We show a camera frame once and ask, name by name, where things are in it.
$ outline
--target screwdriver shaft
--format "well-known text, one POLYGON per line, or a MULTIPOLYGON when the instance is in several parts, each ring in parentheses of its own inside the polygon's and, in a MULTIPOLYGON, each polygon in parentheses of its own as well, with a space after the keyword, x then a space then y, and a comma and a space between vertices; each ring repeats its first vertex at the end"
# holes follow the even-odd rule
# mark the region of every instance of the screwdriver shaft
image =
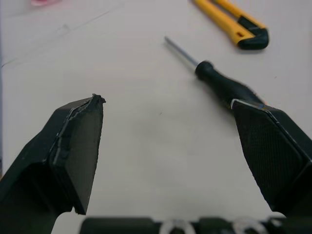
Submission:
POLYGON ((175 48, 187 61, 193 64, 195 67, 199 65, 199 62, 195 60, 192 56, 190 56, 186 51, 184 51, 181 47, 175 44, 170 38, 165 37, 165 41, 173 48, 175 48))

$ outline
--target screwdriver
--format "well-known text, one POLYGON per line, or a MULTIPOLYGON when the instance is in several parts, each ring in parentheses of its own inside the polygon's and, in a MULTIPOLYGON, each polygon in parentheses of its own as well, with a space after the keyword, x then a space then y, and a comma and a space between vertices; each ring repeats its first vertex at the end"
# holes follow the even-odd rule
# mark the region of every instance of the screwdriver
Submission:
POLYGON ((255 92, 245 84, 220 74, 208 61, 196 61, 168 37, 165 37, 165 41, 171 47, 177 50, 188 62, 196 67, 195 74, 197 78, 210 86, 217 97, 228 109, 231 109, 231 104, 234 99, 246 101, 249 103, 256 102, 264 105, 264 102, 258 98, 255 92))

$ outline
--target white desk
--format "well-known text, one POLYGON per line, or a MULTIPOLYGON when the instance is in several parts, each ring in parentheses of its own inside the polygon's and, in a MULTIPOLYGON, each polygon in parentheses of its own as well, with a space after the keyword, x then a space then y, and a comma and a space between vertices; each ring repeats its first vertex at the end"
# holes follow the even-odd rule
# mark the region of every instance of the white desk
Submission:
MULTIPOLYGON (((88 215, 272 215, 234 119, 163 44, 211 60, 312 137, 312 1, 234 2, 268 25, 262 53, 236 49, 187 0, 3 0, 4 170, 56 108, 96 93, 107 103, 88 215)), ((83 219, 62 214, 53 234, 83 219)))

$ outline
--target black plastic part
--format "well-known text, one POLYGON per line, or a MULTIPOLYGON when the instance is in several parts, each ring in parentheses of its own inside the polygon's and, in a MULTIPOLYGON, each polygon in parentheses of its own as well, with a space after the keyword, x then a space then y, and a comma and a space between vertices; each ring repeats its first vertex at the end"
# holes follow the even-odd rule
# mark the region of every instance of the black plastic part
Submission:
POLYGON ((269 33, 266 28, 259 28, 247 18, 241 16, 238 23, 254 34, 253 38, 238 42, 237 46, 242 50, 262 50, 269 45, 269 33))
MULTIPOLYGON (((310 234, 312 233, 311 217, 270 218, 259 222, 269 234, 310 234)), ((232 223, 222 218, 201 218, 192 222, 196 234, 235 234, 232 223)), ((150 218, 87 218, 83 222, 80 234, 158 234, 161 223, 150 218)))
POLYGON ((233 113, 245 159, 270 208, 312 216, 312 141, 281 110, 240 100, 233 113))
MULTIPOLYGON (((234 234, 222 218, 201 218, 191 223, 197 234, 234 234)), ((158 234, 161 223, 150 218, 87 218, 80 234, 158 234)))
POLYGON ((265 224, 272 234, 310 234, 311 217, 270 218, 265 224))
POLYGON ((208 62, 201 62, 195 70, 197 77, 207 83, 221 102, 230 109, 233 99, 241 99, 262 103, 263 101, 246 85, 235 80, 227 78, 214 69, 214 66, 208 62))
POLYGON ((93 95, 58 108, 25 145, 0 181, 0 233, 50 234, 61 213, 85 214, 104 102, 93 95))
POLYGON ((158 234, 159 227, 149 218, 87 218, 80 234, 158 234))

